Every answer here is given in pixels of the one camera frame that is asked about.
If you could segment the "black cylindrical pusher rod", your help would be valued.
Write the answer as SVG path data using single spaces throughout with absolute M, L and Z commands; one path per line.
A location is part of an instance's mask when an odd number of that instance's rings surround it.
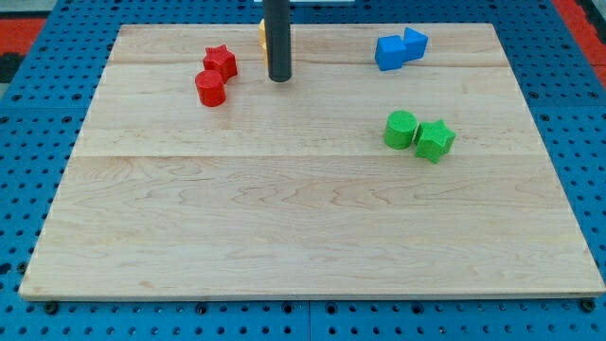
M 264 26 L 271 81 L 292 77 L 291 21 L 288 0 L 263 0 Z

